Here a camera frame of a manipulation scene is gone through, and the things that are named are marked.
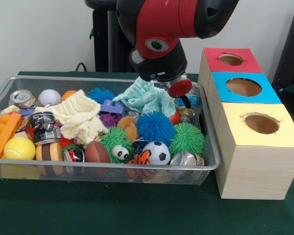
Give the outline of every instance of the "metal basket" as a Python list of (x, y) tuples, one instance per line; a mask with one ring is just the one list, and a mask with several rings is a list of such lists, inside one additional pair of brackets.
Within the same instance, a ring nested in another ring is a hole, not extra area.
[[(60, 94), (68, 90), (82, 89), (85, 93), (100, 87), (119, 94), (128, 88), (134, 80), (16, 76), (7, 79), (0, 87), (0, 111), (7, 107), (9, 95), (16, 90), (30, 90), (35, 97), (45, 89), (55, 89)], [(196, 114), (191, 122), (199, 127), (205, 135), (205, 166), (171, 166), (171, 165), (133, 165), (102, 164), (48, 161), (20, 161), (0, 159), (0, 178), (40, 179), (65, 181), (97, 182), (136, 182), (152, 184), (201, 185), (211, 170), (220, 163), (219, 149), (213, 133), (210, 113), (205, 93), (199, 88), (202, 112)]]

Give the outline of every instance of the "wooden box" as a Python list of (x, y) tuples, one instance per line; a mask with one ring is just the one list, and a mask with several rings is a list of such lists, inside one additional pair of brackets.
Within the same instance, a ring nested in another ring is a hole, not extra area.
[(282, 200), (294, 178), (294, 123), (283, 104), (222, 103), (221, 198)]
[(294, 122), (251, 51), (205, 48), (198, 82), (221, 151), (221, 198), (284, 199), (294, 178)]
[(281, 104), (263, 73), (212, 72), (207, 101), (214, 128), (221, 102)]
[(202, 51), (198, 83), (206, 92), (211, 72), (263, 73), (250, 49), (207, 48)]

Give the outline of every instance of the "orange ball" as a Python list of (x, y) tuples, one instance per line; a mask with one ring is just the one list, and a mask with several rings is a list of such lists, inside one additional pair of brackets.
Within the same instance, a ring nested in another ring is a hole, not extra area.
[(180, 122), (180, 113), (178, 111), (175, 112), (171, 117), (169, 117), (173, 125), (177, 125)]
[(77, 91), (71, 90), (71, 91), (67, 91), (64, 93), (64, 95), (62, 96), (62, 101), (66, 100), (68, 97), (70, 97), (71, 95), (73, 95), (74, 93), (76, 93)]

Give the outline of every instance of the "red box lid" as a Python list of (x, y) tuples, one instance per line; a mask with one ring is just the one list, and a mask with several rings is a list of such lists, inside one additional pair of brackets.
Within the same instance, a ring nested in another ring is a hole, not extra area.
[(253, 53), (248, 48), (204, 48), (211, 72), (263, 73)]

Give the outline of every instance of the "white wall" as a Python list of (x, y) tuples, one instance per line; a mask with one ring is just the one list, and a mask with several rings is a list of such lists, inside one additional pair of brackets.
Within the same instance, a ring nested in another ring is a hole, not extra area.
[[(294, 0), (240, 0), (214, 38), (182, 39), (187, 72), (198, 73), (203, 47), (249, 47), (270, 80), (294, 15)], [(18, 71), (94, 67), (92, 9), (83, 0), (0, 0), (0, 83)]]
[(84, 0), (0, 0), (0, 83), (19, 71), (94, 71)]
[(240, 0), (217, 36), (183, 39), (188, 71), (198, 72), (203, 47), (251, 48), (264, 73), (273, 80), (294, 16), (294, 0)]

